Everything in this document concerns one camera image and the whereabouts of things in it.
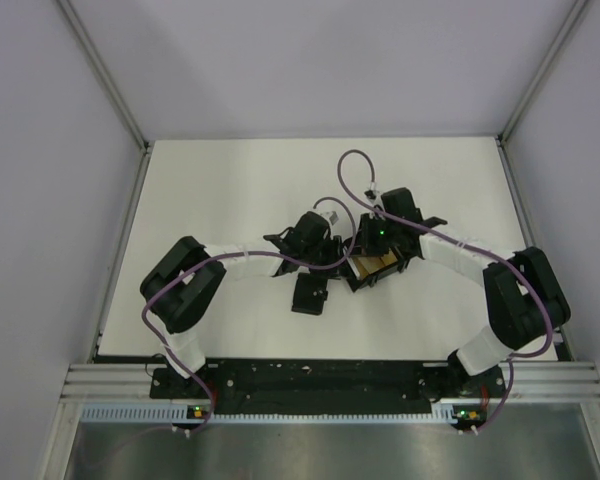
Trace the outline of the black plastic card tray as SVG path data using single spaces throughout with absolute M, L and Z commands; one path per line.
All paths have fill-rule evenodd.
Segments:
M 340 277 L 352 292 L 373 288 L 383 279 L 403 273 L 414 255 L 389 238 L 386 231 L 371 242 L 369 248 L 357 244 L 339 268 Z

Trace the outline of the black leather card holder wallet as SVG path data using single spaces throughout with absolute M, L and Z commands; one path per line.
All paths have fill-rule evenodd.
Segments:
M 327 278 L 311 273 L 299 273 L 294 288 L 291 311 L 313 316 L 321 315 L 328 298 L 327 286 Z

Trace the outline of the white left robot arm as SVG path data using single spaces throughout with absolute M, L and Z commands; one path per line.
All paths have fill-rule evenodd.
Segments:
M 174 369 L 172 384 L 185 396 L 206 387 L 205 356 L 195 326 L 224 281 L 275 278 L 300 267 L 342 263 L 342 248 L 331 246 L 334 211 L 310 210 L 280 234 L 246 243 L 204 245 L 192 236 L 179 239 L 141 282 L 146 301 L 142 318 L 161 342 Z

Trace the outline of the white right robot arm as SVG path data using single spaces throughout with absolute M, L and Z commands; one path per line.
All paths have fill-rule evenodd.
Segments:
M 400 250 L 406 257 L 442 265 L 484 289 L 488 324 L 448 357 L 446 380 L 456 394 L 467 396 L 478 389 L 483 373 L 549 335 L 571 318 L 571 309 L 543 250 L 531 246 L 512 251 L 463 237 L 446 221 L 425 219 L 411 191 L 397 188 L 383 194 L 365 192 L 369 218 L 379 225 L 371 238 Z

